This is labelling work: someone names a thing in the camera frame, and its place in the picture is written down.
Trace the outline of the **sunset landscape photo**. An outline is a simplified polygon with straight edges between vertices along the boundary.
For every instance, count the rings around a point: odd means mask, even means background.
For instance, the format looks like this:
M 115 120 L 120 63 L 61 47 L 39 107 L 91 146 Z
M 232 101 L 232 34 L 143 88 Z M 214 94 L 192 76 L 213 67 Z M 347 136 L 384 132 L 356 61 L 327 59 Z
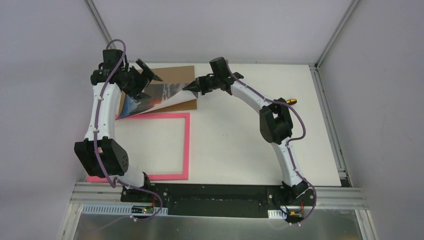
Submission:
M 135 100 L 130 96 L 125 97 L 122 110 L 117 118 L 124 119 L 197 100 L 198 93 L 184 90 L 187 85 L 187 83 L 150 84 L 142 92 L 143 97 L 141 99 Z

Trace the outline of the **pink photo frame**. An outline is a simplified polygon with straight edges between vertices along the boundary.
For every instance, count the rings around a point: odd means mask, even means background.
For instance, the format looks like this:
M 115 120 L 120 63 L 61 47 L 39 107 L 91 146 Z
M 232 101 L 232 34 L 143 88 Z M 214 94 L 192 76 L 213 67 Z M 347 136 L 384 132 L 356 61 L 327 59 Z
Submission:
M 139 114 L 115 121 L 116 141 L 129 156 L 128 175 L 186 181 L 190 165 L 189 113 Z

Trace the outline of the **black screwdriver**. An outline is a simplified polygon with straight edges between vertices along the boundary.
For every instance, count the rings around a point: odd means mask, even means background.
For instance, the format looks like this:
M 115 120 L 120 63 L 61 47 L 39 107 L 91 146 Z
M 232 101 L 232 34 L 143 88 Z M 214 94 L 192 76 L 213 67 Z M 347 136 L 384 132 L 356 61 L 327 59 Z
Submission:
M 297 101 L 297 99 L 295 99 L 295 98 L 292 98 L 292 99 L 288 99 L 287 101 L 286 101 L 286 103 L 287 104 L 289 104 L 289 105 L 294 105 L 294 104 L 296 104 L 298 101 Z

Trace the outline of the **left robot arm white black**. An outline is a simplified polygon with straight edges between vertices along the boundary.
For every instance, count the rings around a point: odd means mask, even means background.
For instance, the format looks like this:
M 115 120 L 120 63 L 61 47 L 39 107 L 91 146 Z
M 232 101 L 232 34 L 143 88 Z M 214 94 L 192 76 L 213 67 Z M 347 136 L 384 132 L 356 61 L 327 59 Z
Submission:
M 141 103 L 150 99 L 145 88 L 161 78 L 141 59 L 136 61 L 141 72 L 129 66 L 123 50 L 105 49 L 102 54 L 103 61 L 90 76 L 93 106 L 89 126 L 83 140 L 74 144 L 74 152 L 88 176 L 104 179 L 112 186 L 120 183 L 128 189 L 135 187 L 134 197 L 144 203 L 152 198 L 153 189 L 146 185 L 147 174 L 130 166 L 127 152 L 115 139 L 116 111 L 122 93 Z

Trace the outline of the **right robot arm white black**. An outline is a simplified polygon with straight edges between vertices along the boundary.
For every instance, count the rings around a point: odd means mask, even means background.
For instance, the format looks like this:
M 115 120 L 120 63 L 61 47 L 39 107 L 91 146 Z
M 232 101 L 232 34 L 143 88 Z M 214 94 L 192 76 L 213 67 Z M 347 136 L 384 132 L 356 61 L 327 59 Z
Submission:
M 257 112 L 260 134 L 271 144 L 281 168 L 284 200 L 290 205 L 298 204 L 311 185 L 301 173 L 292 145 L 293 141 L 306 136 L 306 126 L 300 115 L 285 99 L 269 99 L 244 82 L 244 76 L 233 72 L 224 57 L 214 58 L 209 64 L 212 72 L 197 77 L 183 90 L 203 96 L 220 89 Z

